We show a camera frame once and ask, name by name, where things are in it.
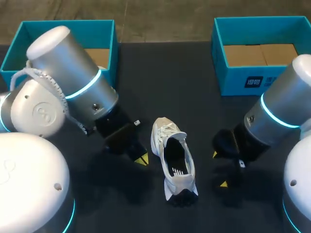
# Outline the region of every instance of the white sneaker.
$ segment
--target white sneaker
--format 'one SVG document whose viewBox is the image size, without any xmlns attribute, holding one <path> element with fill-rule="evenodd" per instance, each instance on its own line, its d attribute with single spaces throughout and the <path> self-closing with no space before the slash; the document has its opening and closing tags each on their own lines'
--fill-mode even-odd
<svg viewBox="0 0 311 233">
<path fill-rule="evenodd" d="M 166 200 L 174 195 L 179 196 L 175 200 L 185 202 L 182 199 L 186 198 L 186 202 L 194 202 L 198 196 L 194 163 L 185 141 L 186 137 L 185 132 L 181 132 L 174 122 L 165 117 L 158 118 L 153 125 L 151 149 L 161 159 Z"/>
</svg>

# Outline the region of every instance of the open box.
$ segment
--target open box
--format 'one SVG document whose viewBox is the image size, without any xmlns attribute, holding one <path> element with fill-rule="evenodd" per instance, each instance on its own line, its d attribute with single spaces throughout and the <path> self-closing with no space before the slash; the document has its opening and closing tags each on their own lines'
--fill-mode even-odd
<svg viewBox="0 0 311 233">
<path fill-rule="evenodd" d="M 261 95 L 293 58 L 311 54 L 306 17 L 215 18 L 212 59 L 223 96 Z"/>
<path fill-rule="evenodd" d="M 77 42 L 86 49 L 94 62 L 102 67 L 102 74 L 114 87 L 118 41 L 113 20 L 23 21 L 0 68 L 6 84 L 9 86 L 12 75 L 26 66 L 27 48 L 43 33 L 61 25 L 71 30 Z"/>
</svg>

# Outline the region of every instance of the black tabletop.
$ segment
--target black tabletop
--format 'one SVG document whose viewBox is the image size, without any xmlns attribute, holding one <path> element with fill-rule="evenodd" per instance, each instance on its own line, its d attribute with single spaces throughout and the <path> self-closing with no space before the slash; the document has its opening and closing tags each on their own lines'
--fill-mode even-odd
<svg viewBox="0 0 311 233">
<path fill-rule="evenodd" d="M 7 49 L 0 47 L 0 56 Z M 139 135 L 148 166 L 103 153 L 98 134 L 86 137 L 70 123 L 49 139 L 70 168 L 77 233 L 283 232 L 283 168 L 297 134 L 251 164 L 243 187 L 232 192 L 237 205 L 228 206 L 213 191 L 215 169 L 227 161 L 212 159 L 211 139 L 241 121 L 258 97 L 220 96 L 209 42 L 120 44 L 117 91 L 124 110 L 143 122 Z M 161 163 L 150 148 L 157 117 L 188 134 L 199 192 L 191 207 L 165 201 Z"/>
</svg>

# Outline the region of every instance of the teal box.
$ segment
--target teal box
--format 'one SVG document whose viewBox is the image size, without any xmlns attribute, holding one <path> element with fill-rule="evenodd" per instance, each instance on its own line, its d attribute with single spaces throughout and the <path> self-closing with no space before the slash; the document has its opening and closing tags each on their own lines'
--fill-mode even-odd
<svg viewBox="0 0 311 233">
<path fill-rule="evenodd" d="M 27 48 L 43 33 L 57 26 L 68 27 L 84 49 L 109 49 L 108 67 L 102 69 L 102 74 L 114 87 L 118 62 L 118 41 L 114 20 L 23 21 L 0 68 L 6 84 L 10 86 L 12 75 L 26 66 Z"/>
<path fill-rule="evenodd" d="M 225 45 L 293 44 L 311 54 L 311 25 L 304 16 L 215 18 L 211 52 L 223 96 L 261 95 L 286 66 L 230 67 Z M 256 83 L 253 87 L 247 82 Z"/>
</svg>

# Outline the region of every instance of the white cable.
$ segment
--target white cable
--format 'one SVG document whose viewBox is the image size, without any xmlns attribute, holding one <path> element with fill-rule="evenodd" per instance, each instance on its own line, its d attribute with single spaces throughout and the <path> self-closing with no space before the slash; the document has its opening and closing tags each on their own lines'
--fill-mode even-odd
<svg viewBox="0 0 311 233">
<path fill-rule="evenodd" d="M 13 91 L 15 89 L 16 80 L 23 75 L 29 75 L 31 78 L 36 80 L 40 85 L 42 85 L 45 89 L 47 89 L 54 96 L 56 96 L 63 105 L 66 117 L 70 121 L 75 123 L 83 131 L 84 134 L 87 134 L 84 125 L 70 115 L 67 100 L 57 82 L 50 75 L 45 74 L 41 70 L 31 68 L 29 61 L 27 61 L 26 67 L 24 69 L 18 71 L 12 76 L 10 83 L 10 91 Z"/>
</svg>

